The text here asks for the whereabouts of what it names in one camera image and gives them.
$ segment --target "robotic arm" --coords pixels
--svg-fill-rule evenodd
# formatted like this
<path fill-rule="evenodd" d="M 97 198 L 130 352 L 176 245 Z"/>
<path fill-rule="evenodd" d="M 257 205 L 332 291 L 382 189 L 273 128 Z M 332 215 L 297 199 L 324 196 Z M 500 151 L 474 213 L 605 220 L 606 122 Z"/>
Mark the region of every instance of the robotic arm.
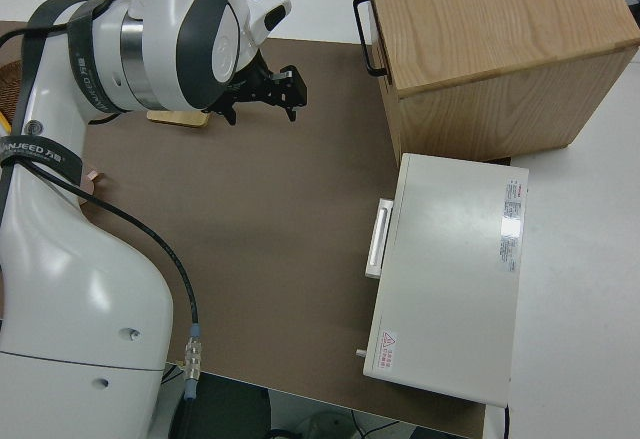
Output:
<path fill-rule="evenodd" d="M 292 120 L 306 104 L 295 67 L 273 74 L 259 51 L 288 0 L 116 1 L 99 17 L 96 7 L 51 0 L 34 13 L 30 27 L 68 25 L 25 36 L 23 90 L 1 145 L 7 438 L 146 438 L 173 309 L 148 259 L 90 224 L 74 195 L 7 157 L 75 182 L 86 126 L 104 112 L 212 110 L 234 123 L 238 101 L 281 106 Z"/>

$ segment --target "sticker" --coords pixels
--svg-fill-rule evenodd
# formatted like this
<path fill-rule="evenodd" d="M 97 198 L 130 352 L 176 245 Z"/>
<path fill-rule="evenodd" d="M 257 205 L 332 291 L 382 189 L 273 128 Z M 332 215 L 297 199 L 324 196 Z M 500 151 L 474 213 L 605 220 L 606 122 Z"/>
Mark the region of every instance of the sticker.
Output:
<path fill-rule="evenodd" d="M 524 193 L 524 186 L 517 179 L 509 181 L 504 193 L 500 228 L 500 265 L 502 269 L 510 272 L 515 272 L 518 268 Z"/>
<path fill-rule="evenodd" d="M 395 355 L 398 334 L 390 331 L 382 331 L 378 340 L 378 369 L 390 371 L 393 367 L 393 357 Z"/>

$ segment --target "wooden box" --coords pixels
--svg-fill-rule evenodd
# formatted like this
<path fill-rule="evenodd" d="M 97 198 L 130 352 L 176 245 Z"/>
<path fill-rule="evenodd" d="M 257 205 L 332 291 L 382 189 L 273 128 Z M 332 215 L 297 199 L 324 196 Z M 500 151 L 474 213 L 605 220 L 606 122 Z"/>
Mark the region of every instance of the wooden box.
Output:
<path fill-rule="evenodd" d="M 633 58 L 625 0 L 371 0 L 398 160 L 570 144 Z"/>

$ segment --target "white box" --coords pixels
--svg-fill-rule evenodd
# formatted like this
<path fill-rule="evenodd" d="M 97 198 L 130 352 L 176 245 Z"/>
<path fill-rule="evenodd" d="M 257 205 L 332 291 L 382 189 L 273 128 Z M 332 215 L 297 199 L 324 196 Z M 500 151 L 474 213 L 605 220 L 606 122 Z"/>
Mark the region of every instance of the white box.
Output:
<path fill-rule="evenodd" d="M 403 155 L 365 375 L 507 405 L 528 175 Z"/>

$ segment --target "brown tabletop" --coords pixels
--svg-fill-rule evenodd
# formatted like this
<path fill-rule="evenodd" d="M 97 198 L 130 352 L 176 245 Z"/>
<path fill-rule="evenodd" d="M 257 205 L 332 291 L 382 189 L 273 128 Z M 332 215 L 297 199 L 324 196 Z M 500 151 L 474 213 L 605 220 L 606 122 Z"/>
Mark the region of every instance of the brown tabletop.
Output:
<path fill-rule="evenodd" d="M 291 124 L 265 104 L 236 106 L 189 129 L 128 114 L 90 128 L 96 194 L 160 233 L 198 298 L 203 369 L 458 435 L 481 437 L 484 406 L 363 376 L 377 283 L 364 276 L 380 197 L 397 169 L 376 81 L 359 46 L 270 40 L 275 70 L 300 69 L 309 104 Z M 190 323 L 165 254 L 122 220 L 83 206 L 96 224 L 152 259 L 174 295 L 168 360 Z"/>

